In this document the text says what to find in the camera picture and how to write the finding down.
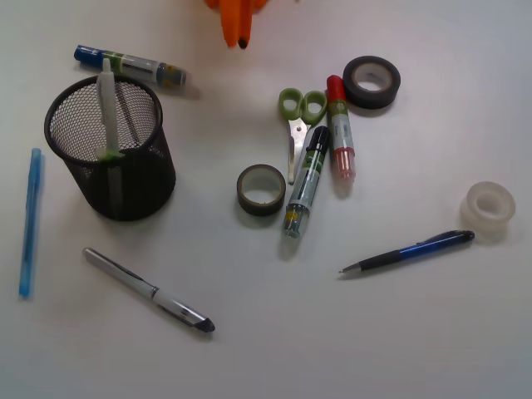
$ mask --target black mesh pen holder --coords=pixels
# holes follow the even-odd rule
[[[175,169],[155,93],[126,76],[115,76],[119,160],[99,161],[106,128],[96,94],[96,76],[66,89],[44,123],[48,145],[59,155],[87,202],[115,220],[145,218],[162,207],[175,186]]]

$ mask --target blue cap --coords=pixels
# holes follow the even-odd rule
[[[97,48],[78,46],[74,52],[74,58],[83,64],[101,69],[103,63],[103,51]]]

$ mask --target red cap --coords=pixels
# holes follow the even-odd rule
[[[327,79],[327,98],[329,102],[346,100],[346,92],[343,90],[343,80],[340,76],[331,75]]]

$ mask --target silver pen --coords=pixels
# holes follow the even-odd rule
[[[127,268],[120,266],[104,255],[97,253],[92,248],[84,248],[83,254],[87,260],[97,266],[103,272],[116,278],[121,283],[127,285],[144,298],[150,299],[159,308],[174,316],[189,327],[194,327],[205,333],[214,331],[214,324],[209,318],[206,318],[201,313],[196,312],[193,308],[188,307],[177,299],[150,283],[143,280]]]

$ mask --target roll of tape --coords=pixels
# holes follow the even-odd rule
[[[254,216],[279,212],[284,204],[286,183],[283,175],[270,165],[253,165],[242,172],[236,194],[243,210]]]
[[[502,185],[481,181],[471,186],[460,206],[461,218],[486,233],[506,226],[515,214],[515,201]]]
[[[378,90],[368,90],[362,82],[371,82]],[[346,98],[355,106],[377,110],[393,103],[401,85],[401,75],[393,64],[383,58],[365,56],[355,58],[343,70]]]

